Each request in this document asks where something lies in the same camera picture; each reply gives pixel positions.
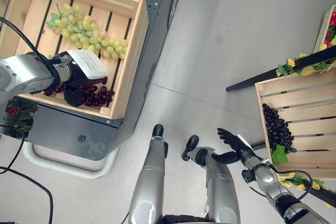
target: white label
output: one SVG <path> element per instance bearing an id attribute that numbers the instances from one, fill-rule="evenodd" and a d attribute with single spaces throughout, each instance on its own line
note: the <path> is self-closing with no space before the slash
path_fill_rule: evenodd
<path id="1" fill-rule="evenodd" d="M 94 80 L 107 76 L 107 71 L 94 52 L 79 49 L 68 50 L 67 52 L 88 79 Z"/>

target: floor seam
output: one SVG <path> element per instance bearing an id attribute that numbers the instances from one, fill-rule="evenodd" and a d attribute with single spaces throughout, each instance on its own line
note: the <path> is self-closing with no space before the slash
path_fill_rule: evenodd
<path id="1" fill-rule="evenodd" d="M 212 103 L 210 103 L 210 102 L 203 101 L 203 100 L 198 99 L 198 98 L 195 98 L 195 97 L 191 97 L 190 95 L 180 93 L 180 92 L 178 92 L 178 91 L 175 91 L 175 90 L 172 90 L 172 89 L 163 87 L 163 86 L 161 86 L 161 85 L 157 85 L 157 84 L 155 84 L 155 83 L 153 83 L 153 82 L 151 82 L 150 84 L 152 84 L 152 85 L 154 85 L 154 86 L 157 86 L 157 87 L 159 87 L 159 88 L 163 88 L 163 89 L 165 89 L 165 90 L 169 90 L 169 91 L 174 92 L 174 93 L 176 93 L 176 94 L 183 95 L 184 97 L 188 97 L 188 98 L 191 98 L 191 99 L 193 99 L 193 100 L 196 100 L 196 101 L 199 101 L 199 102 L 203 102 L 203 103 L 206 103 L 206 104 L 211 105 L 211 106 L 215 106 L 215 107 L 217 107 L 217 108 L 219 108 L 219 109 L 226 110 L 226 111 L 229 111 L 229 112 L 234 113 L 234 114 L 236 114 L 236 115 L 240 115 L 240 116 L 243 116 L 243 117 L 245 117 L 245 118 L 248 118 L 248 119 L 251 119 L 251 120 L 254 120 L 254 121 L 256 121 L 256 122 L 261 123 L 261 120 L 257 120 L 257 119 L 251 118 L 251 117 L 249 117 L 249 116 L 239 114 L 239 113 L 237 113 L 237 112 L 235 112 L 235 111 L 229 110 L 229 109 L 227 109 L 227 108 L 223 108 L 223 107 L 221 107 L 221 106 L 212 104 Z"/>

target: red grapes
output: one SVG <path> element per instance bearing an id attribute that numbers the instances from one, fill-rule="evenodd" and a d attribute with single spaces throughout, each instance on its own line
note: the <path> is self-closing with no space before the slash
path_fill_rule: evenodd
<path id="1" fill-rule="evenodd" d="M 8 106 L 6 112 L 10 115 L 17 115 L 19 113 L 19 107 Z"/>
<path id="2" fill-rule="evenodd" d="M 112 96 L 114 96 L 114 92 L 112 90 L 108 91 L 106 86 L 102 86 L 100 88 L 100 92 L 98 93 L 95 93 L 98 90 L 96 85 L 85 85 L 82 86 L 82 89 L 84 89 L 86 106 L 98 107 L 99 105 L 103 105 L 107 102 L 112 102 Z"/>
<path id="3" fill-rule="evenodd" d="M 66 85 L 62 83 L 54 91 L 44 91 L 44 95 L 51 96 L 54 92 L 61 93 L 64 91 Z M 114 92 L 112 90 L 108 90 L 106 86 L 102 86 L 100 88 L 100 92 L 96 93 L 98 87 L 96 85 L 88 84 L 81 87 L 84 89 L 83 97 L 85 98 L 85 105 L 86 106 L 95 106 L 98 107 L 99 105 L 106 104 L 107 102 L 112 102 L 112 96 L 114 96 Z"/>

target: grape bunch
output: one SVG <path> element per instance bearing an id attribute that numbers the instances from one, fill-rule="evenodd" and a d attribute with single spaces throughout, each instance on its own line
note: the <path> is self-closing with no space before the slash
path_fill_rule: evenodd
<path id="1" fill-rule="evenodd" d="M 46 95 L 46 96 L 51 96 L 54 92 L 56 93 L 61 93 L 64 91 L 66 85 L 64 83 L 61 84 L 61 86 L 59 86 L 57 89 L 55 90 L 51 90 L 51 91 L 44 91 L 43 94 Z"/>
<path id="2" fill-rule="evenodd" d="M 277 144 L 285 147 L 286 154 L 290 152 L 296 152 L 295 148 L 292 148 L 294 137 L 288 129 L 288 123 L 284 119 L 280 119 L 278 111 L 270 108 L 267 104 L 262 105 L 264 110 L 264 116 L 266 120 L 266 128 L 269 139 L 269 145 L 274 150 Z"/>
<path id="3" fill-rule="evenodd" d="M 19 113 L 19 107 L 8 106 L 6 112 L 10 115 L 17 115 Z"/>
<path id="4" fill-rule="evenodd" d="M 100 92 L 96 93 L 98 87 L 96 85 L 85 85 L 82 86 L 84 89 L 84 98 L 86 106 L 98 107 L 107 102 L 112 102 L 112 96 L 114 92 L 112 90 L 107 90 L 106 86 L 100 88 Z"/>
<path id="5" fill-rule="evenodd" d="M 109 38 L 105 30 L 98 29 L 91 16 L 82 16 L 79 5 L 64 4 L 64 10 L 59 12 L 60 19 L 55 19 L 54 26 L 50 26 L 54 34 L 61 34 L 65 40 L 74 42 L 78 49 L 92 51 L 97 56 L 100 54 L 114 60 L 125 58 L 128 42 Z"/>

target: wooden crate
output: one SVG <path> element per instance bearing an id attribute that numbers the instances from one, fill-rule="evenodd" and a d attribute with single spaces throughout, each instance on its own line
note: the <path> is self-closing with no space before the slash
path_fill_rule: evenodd
<path id="1" fill-rule="evenodd" d="M 113 102 L 102 107 L 85 105 L 72 107 L 64 101 L 62 93 L 53 97 L 47 97 L 42 93 L 21 96 L 104 118 L 122 118 L 149 23 L 145 0 L 1 0 L 0 15 L 4 15 L 21 29 L 41 54 L 46 57 L 53 56 L 58 52 L 76 48 L 73 42 L 62 40 L 61 36 L 53 34 L 53 31 L 45 25 L 45 21 L 50 20 L 52 12 L 58 13 L 56 3 L 61 7 L 64 3 L 80 5 L 85 14 L 90 14 L 92 19 L 97 21 L 99 29 L 108 32 L 109 37 L 125 38 L 129 42 L 125 60 L 101 57 L 108 71 L 107 87 L 115 91 Z M 0 58 L 31 51 L 22 39 L 5 25 L 0 31 L 0 48 Z"/>
<path id="2" fill-rule="evenodd" d="M 316 44 L 314 47 L 314 52 L 320 51 L 320 46 L 324 44 L 324 40 L 326 39 L 332 12 L 336 12 L 336 4 L 332 5 L 330 10 L 327 11 L 324 16 L 323 23 L 320 29 L 320 33 L 319 33 L 319 36 L 316 40 Z"/>
<path id="3" fill-rule="evenodd" d="M 315 178 L 336 178 L 336 69 L 309 76 L 274 78 L 255 84 L 266 149 L 271 161 L 262 104 L 288 122 L 298 151 L 280 170 L 302 169 Z"/>

